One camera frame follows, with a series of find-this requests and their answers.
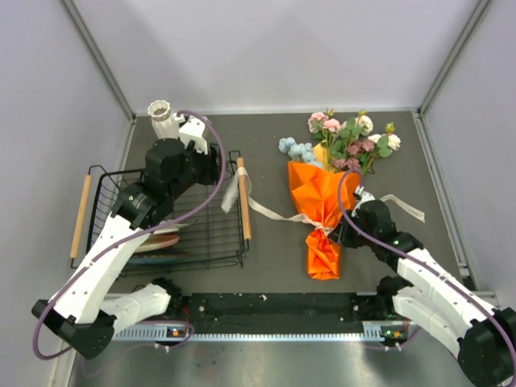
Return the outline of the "orange paper flower bouquet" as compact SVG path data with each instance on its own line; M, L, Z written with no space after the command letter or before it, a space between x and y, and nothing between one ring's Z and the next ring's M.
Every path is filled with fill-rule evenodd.
M341 247L329 234L343 219L338 184L350 170L342 186L344 208L350 210L356 201L352 191L358 187L357 173L373 173L375 160L391 156L402 141L393 122L374 134L374 123L364 110L342 122L330 110L314 112L307 125L316 145L288 137L279 140L278 148L291 158L287 169L293 204L299 214L317 224L306 237L307 274L315 280L336 280Z

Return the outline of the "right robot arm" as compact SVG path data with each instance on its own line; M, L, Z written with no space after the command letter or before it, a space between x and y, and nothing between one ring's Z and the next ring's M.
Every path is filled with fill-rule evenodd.
M477 296L445 270L379 200L344 210L342 245L370 248L395 271L377 288L378 313L415 322L441 343L475 386L515 384L515 312Z

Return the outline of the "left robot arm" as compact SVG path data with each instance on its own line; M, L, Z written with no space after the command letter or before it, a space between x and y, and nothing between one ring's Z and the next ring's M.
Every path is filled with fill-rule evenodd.
M179 218L167 221L174 202L196 184L211 185L215 192L225 177L227 153L221 142L198 149L194 140L159 139L146 154L140 179L122 190L104 223L100 236L75 273L50 299L32 308L37 317L33 352L48 356L39 347L42 327L57 335L69 349L91 360L102 353L120 331L146 318L177 318L183 301L179 289L158 278L142 289L115 300L106 295L136 250L153 234L172 227L204 209L201 204Z

